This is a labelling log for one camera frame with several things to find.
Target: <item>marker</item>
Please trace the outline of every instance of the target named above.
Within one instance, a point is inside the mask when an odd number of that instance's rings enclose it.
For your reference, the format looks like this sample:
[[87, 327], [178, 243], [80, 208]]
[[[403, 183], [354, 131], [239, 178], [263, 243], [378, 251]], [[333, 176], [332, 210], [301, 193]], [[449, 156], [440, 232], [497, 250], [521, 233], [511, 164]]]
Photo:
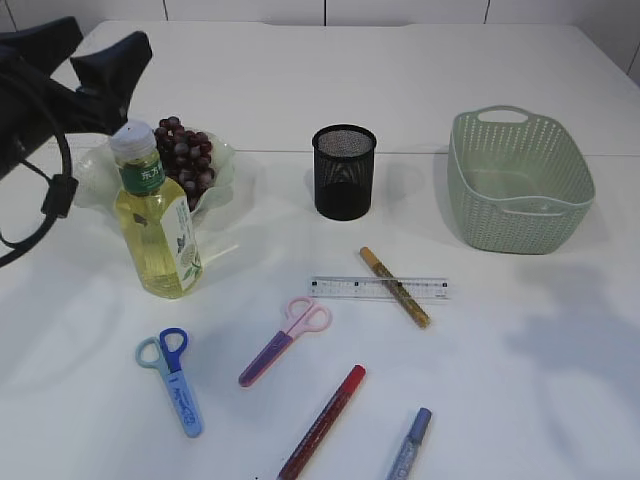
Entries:
[[[376, 257], [369, 248], [362, 247], [360, 249], [360, 256], [378, 277], [393, 278], [391, 272], [387, 270], [387, 267], [382, 264], [378, 257]], [[407, 292], [407, 289], [404, 288], [400, 282], [389, 281], [384, 282], [384, 285], [395, 297], [398, 303], [402, 305], [402, 308], [411, 315], [413, 321], [416, 322], [420, 328], [427, 328], [427, 326], [429, 326], [429, 323], [431, 322], [429, 315], [420, 308], [420, 305], [418, 305], [418, 303], [411, 297], [411, 294]]]
[[366, 370], [361, 365], [356, 365], [351, 373], [345, 378], [340, 388], [331, 397], [327, 406], [324, 407], [322, 413], [318, 416], [315, 423], [311, 426], [302, 441], [298, 444], [294, 452], [285, 463], [282, 470], [278, 474], [278, 480], [295, 480], [300, 472], [307, 464], [313, 452], [316, 451], [318, 445], [327, 434], [333, 422], [342, 412], [345, 405], [349, 402], [351, 395], [356, 391], [358, 385], [364, 378]]
[[413, 421], [409, 434], [402, 442], [402, 447], [396, 461], [393, 463], [393, 467], [387, 476], [387, 480], [405, 480], [409, 477], [413, 462], [418, 455], [418, 449], [422, 444], [422, 439], [429, 426], [431, 420], [431, 412], [426, 408], [421, 408], [416, 415], [416, 419]]

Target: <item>bottle cap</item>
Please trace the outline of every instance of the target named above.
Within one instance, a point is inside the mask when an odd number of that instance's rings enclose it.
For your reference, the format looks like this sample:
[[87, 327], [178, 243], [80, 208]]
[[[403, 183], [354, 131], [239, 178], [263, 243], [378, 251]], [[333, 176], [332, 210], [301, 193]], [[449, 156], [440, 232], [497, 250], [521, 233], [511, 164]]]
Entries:
[[421, 408], [416, 415], [416, 419], [413, 421], [411, 430], [409, 431], [409, 438], [414, 443], [422, 443], [424, 434], [427, 432], [429, 421], [431, 420], [431, 412], [426, 408]]
[[129, 120], [110, 139], [113, 154], [130, 162], [150, 155], [156, 148], [156, 138], [151, 127], [139, 120]]

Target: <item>gold marker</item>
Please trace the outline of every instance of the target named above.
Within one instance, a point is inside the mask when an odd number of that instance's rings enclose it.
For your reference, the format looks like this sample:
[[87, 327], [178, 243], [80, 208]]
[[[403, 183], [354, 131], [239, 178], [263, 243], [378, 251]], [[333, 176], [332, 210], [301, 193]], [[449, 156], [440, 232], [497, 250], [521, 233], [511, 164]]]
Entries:
[[[391, 272], [387, 270], [387, 267], [378, 260], [378, 257], [376, 257], [369, 248], [362, 247], [360, 249], [360, 256], [376, 276], [382, 278], [394, 278]], [[384, 285], [389, 289], [391, 295], [395, 297], [398, 303], [400, 303], [407, 313], [411, 315], [411, 318], [413, 318], [420, 328], [427, 328], [429, 326], [429, 323], [431, 323], [429, 315], [427, 315], [425, 311], [420, 308], [420, 305], [411, 298], [409, 292], [407, 292], [400, 282], [389, 281], [384, 282]]]

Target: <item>scissors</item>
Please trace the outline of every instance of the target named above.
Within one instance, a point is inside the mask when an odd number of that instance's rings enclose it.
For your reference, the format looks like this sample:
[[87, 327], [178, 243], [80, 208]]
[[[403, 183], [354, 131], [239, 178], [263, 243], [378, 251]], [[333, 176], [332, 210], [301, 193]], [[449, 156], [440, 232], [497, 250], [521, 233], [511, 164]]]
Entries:
[[[322, 314], [320, 316], [322, 320], [317, 322], [314, 317], [319, 313]], [[329, 325], [331, 325], [331, 310], [318, 304], [311, 297], [294, 298], [285, 310], [282, 329], [275, 334], [267, 346], [242, 372], [238, 382], [243, 387], [251, 386], [296, 338], [307, 332], [321, 332]]]
[[[167, 335], [171, 334], [177, 334], [182, 337], [182, 343], [175, 350], [169, 350], [166, 342]], [[197, 437], [202, 432], [202, 422], [198, 416], [198, 410], [193, 401], [189, 384], [180, 366], [180, 355], [187, 348], [187, 343], [187, 332], [181, 328], [167, 328], [160, 332], [160, 339], [149, 337], [140, 342], [140, 345], [136, 348], [136, 362], [141, 367], [155, 368], [160, 372], [162, 380], [164, 380], [164, 384], [167, 387], [167, 392], [169, 392], [169, 397], [173, 402], [173, 408], [175, 408], [182, 422], [184, 433], [188, 437]], [[158, 358], [148, 362], [142, 359], [142, 352], [149, 345], [154, 346], [158, 353]]]

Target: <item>white wall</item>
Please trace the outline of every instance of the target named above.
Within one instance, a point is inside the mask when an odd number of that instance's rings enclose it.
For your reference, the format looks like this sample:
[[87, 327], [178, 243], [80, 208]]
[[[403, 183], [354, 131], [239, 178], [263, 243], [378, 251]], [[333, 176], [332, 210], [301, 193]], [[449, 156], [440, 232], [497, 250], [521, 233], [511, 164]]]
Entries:
[[166, 0], [169, 20], [323, 25], [323, 0]]
[[327, 0], [327, 25], [483, 23], [487, 0]]
[[[640, 0], [0, 0], [16, 26], [74, 15], [83, 32], [103, 20], [218, 20], [322, 25], [560, 23], [580, 27], [640, 84]], [[0, 4], [0, 31], [13, 29]]]
[[5, 0], [19, 29], [67, 15], [88, 33], [103, 20], [165, 20], [162, 0]]
[[640, 0], [491, 0], [488, 21], [577, 25], [625, 72], [640, 44]]
[[0, 32], [13, 31], [15, 31], [15, 28], [13, 27], [9, 10], [7, 10], [7, 5], [4, 3], [4, 0], [0, 0]]

